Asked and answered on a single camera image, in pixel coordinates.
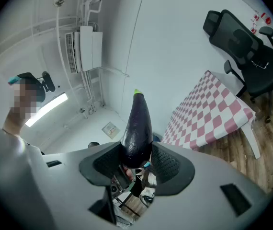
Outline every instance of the wooden floor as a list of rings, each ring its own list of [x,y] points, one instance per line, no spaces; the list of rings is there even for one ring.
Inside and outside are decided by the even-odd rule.
[[[251,147],[241,129],[201,147],[199,152],[211,154],[229,162],[258,184],[266,193],[269,193],[273,191],[273,110],[271,122],[266,124],[268,94],[257,97],[255,104],[251,103],[247,92],[241,96],[241,99],[256,112],[253,127],[261,157],[257,160],[254,158]],[[146,211],[146,207],[134,196],[126,204],[139,215]],[[122,207],[122,210],[138,219],[127,208]]]
[[[138,197],[135,197],[133,195],[130,196],[130,198],[125,202],[125,204],[131,209],[133,209],[140,216],[142,216],[144,212],[147,210],[147,207],[141,202],[141,200]],[[122,206],[121,209],[122,211],[126,212],[128,215],[133,217],[134,220],[139,219],[139,216],[134,214],[131,210],[127,209],[125,206]]]

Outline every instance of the black mesh pad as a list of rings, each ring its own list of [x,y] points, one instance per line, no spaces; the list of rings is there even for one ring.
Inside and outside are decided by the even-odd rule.
[[[209,38],[210,43],[230,54],[242,69],[263,46],[263,41],[228,10],[221,12],[217,24],[215,33]]]

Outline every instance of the black rectangular slot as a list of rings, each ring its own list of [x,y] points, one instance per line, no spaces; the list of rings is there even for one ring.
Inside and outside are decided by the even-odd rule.
[[[234,184],[223,185],[221,186],[221,189],[236,212],[237,216],[243,214],[251,207],[251,204]]]
[[[50,168],[50,167],[54,167],[54,166],[56,166],[56,165],[61,164],[61,162],[58,161],[58,160],[55,160],[55,161],[47,162],[46,164],[47,164],[47,166]]]

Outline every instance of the chair armrest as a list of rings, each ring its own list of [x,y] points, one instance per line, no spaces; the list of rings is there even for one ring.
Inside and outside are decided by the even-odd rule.
[[[233,71],[229,60],[226,60],[226,62],[224,63],[224,70],[226,74]]]
[[[273,29],[268,27],[268,26],[263,26],[260,28],[259,30],[260,34],[266,35],[267,38],[269,39],[269,41],[271,42],[272,46],[273,46]]]
[[[259,33],[266,35],[268,37],[272,37],[273,36],[273,29],[268,26],[263,26],[260,28]]]
[[[231,72],[233,75],[235,75],[236,78],[239,79],[240,82],[243,83],[243,85],[245,86],[245,82],[243,81],[243,79],[239,76],[239,74],[236,73],[236,71],[234,69],[232,69],[229,60],[226,60],[226,62],[224,63],[224,70],[225,70],[226,74]]]

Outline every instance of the fluorescent light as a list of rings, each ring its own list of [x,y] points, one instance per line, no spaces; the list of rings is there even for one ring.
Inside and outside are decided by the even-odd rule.
[[[31,117],[27,122],[26,125],[28,127],[31,127],[37,120],[39,120],[41,117],[43,117],[46,113],[54,109],[57,105],[60,105],[62,102],[66,101],[68,99],[67,95],[65,93],[59,95],[57,98],[53,99],[51,102],[47,103],[45,106],[43,106],[36,114],[35,116]]]

